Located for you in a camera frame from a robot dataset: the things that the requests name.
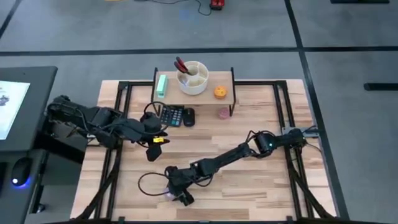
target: red scissors handle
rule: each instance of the red scissors handle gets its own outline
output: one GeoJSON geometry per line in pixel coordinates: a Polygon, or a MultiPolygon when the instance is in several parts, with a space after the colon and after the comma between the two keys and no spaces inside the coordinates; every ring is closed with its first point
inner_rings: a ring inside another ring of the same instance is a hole
{"type": "Polygon", "coordinates": [[[185,66],[184,61],[180,59],[180,57],[176,57],[175,59],[181,65],[181,67],[183,67],[186,71],[188,71],[188,68],[185,66]]]}
{"type": "Polygon", "coordinates": [[[188,73],[188,70],[182,67],[178,62],[174,62],[174,66],[182,73],[188,73]]]}

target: black robotic arm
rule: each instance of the black robotic arm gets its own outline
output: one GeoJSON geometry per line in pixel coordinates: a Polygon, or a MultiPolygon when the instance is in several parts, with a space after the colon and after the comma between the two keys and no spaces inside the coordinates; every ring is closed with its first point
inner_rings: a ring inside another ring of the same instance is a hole
{"type": "Polygon", "coordinates": [[[188,192],[188,187],[197,184],[200,187],[206,187],[210,184],[213,175],[220,168],[245,157],[255,157],[262,159],[272,154],[280,146],[302,147],[307,142],[299,129],[293,129],[288,134],[275,136],[267,131],[251,132],[254,135],[248,136],[245,142],[236,148],[219,155],[212,159],[201,159],[190,164],[189,168],[178,169],[176,166],[168,166],[165,169],[165,176],[169,182],[167,188],[169,194],[174,196],[174,200],[179,200],[185,206],[190,205],[195,200],[188,192]],[[249,147],[249,141],[254,139],[259,152],[249,147]],[[205,185],[200,184],[205,180],[209,182],[205,185]]]}
{"type": "Polygon", "coordinates": [[[152,162],[162,153],[160,145],[170,142],[160,138],[167,136],[164,132],[167,126],[162,128],[160,119],[154,113],[146,111],[153,103],[146,106],[144,114],[138,121],[126,118],[122,112],[112,108],[98,106],[87,108],[71,102],[67,96],[59,96],[48,105],[47,114],[50,121],[75,125],[84,137],[88,134],[94,135],[100,145],[109,149],[118,148],[124,139],[133,143],[138,142],[142,146],[148,144],[144,147],[148,148],[147,158],[152,162]]]}

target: scissors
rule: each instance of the scissors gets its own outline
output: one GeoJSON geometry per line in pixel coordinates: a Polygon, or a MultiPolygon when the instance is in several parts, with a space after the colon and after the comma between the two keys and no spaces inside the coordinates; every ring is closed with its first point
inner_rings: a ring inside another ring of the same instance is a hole
{"type": "Polygon", "coordinates": [[[177,61],[174,62],[174,66],[178,69],[178,71],[184,73],[184,74],[188,74],[188,75],[192,75],[189,71],[188,68],[184,65],[184,61],[180,59],[180,57],[176,57],[175,58],[177,61]]]}

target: green block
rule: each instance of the green block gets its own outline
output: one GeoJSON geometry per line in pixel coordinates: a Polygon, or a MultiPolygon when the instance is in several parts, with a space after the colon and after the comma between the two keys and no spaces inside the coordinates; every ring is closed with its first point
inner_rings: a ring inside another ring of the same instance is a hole
{"type": "Polygon", "coordinates": [[[167,88],[167,76],[160,75],[156,88],[157,97],[164,98],[164,96],[166,95],[166,88],[167,88]]]}

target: black calculator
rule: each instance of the black calculator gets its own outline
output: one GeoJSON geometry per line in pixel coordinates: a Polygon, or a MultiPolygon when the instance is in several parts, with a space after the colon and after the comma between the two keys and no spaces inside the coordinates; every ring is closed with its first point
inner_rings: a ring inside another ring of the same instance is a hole
{"type": "Polygon", "coordinates": [[[182,113],[184,111],[184,106],[169,106],[171,114],[166,110],[165,107],[162,108],[162,114],[160,115],[160,122],[173,127],[179,127],[182,123],[182,113]]]}

